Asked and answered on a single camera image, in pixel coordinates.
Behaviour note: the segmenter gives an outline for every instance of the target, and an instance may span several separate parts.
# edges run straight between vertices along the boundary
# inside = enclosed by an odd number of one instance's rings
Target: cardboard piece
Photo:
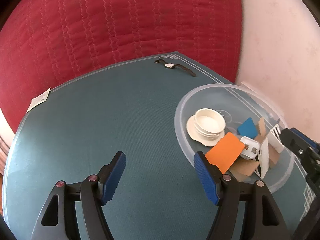
[[[221,173],[225,174],[243,149],[244,143],[240,142],[231,132],[228,132],[216,146],[205,154],[205,157],[210,164],[216,165]]]
[[[264,118],[260,118],[259,122],[258,122],[258,133],[262,136],[262,137],[265,137],[266,134],[267,134],[267,131],[266,131],[266,125],[264,123]]]
[[[229,171],[238,181],[245,181],[259,166],[255,160],[246,160],[238,158],[230,167]]]
[[[269,147],[269,167],[273,168],[274,166],[276,166],[280,158],[280,153],[278,153],[276,149],[272,147],[272,145],[269,144],[268,147]]]
[[[254,138],[254,140],[257,141],[257,142],[260,143],[260,144],[263,142],[264,139],[265,139],[265,137],[264,137],[264,136],[261,136],[260,134],[258,134],[258,135]]]

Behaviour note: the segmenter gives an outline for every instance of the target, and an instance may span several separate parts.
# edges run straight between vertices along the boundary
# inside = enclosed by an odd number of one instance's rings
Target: clear plastic lid
[[[187,120],[201,108],[218,111],[226,121],[225,131],[234,134],[237,133],[237,127],[249,117],[255,124],[261,117],[264,117],[267,132],[276,124],[279,124],[281,129],[288,127],[283,117],[270,103],[249,89],[231,84],[209,84],[197,87],[181,99],[174,117],[177,140],[192,166],[195,152],[207,153],[211,149],[191,139],[186,129]],[[272,193],[280,189],[287,181],[293,165],[293,153],[284,148],[276,166],[270,169],[263,179]],[[257,179],[259,177],[252,174],[246,182],[253,183]]]

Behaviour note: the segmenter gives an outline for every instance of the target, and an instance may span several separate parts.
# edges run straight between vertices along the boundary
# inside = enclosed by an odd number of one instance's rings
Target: white tag
[[[36,98],[32,98],[30,106],[29,106],[27,112],[29,112],[35,106],[45,102],[47,100],[47,98],[48,98],[50,89],[51,88],[49,88],[46,92],[42,93],[41,95],[37,96]]]

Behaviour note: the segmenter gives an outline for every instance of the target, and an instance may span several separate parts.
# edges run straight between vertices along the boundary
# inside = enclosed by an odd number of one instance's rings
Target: table
[[[155,59],[192,69],[167,69]],[[82,181],[121,150],[127,166],[103,211],[115,239],[206,239],[217,207],[205,196],[174,130],[180,99],[190,90],[229,83],[178,52],[121,62],[52,90],[22,120],[4,176],[4,218],[18,240],[30,239],[53,185]],[[298,161],[273,195],[291,232],[312,201]],[[79,203],[82,239],[87,239]],[[240,204],[233,239],[241,231]]]

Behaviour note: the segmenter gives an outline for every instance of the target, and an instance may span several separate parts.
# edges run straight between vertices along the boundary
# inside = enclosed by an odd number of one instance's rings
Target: red fabric
[[[241,0],[22,0],[0,32],[0,108],[16,131],[49,87],[177,50],[234,81],[241,20]]]

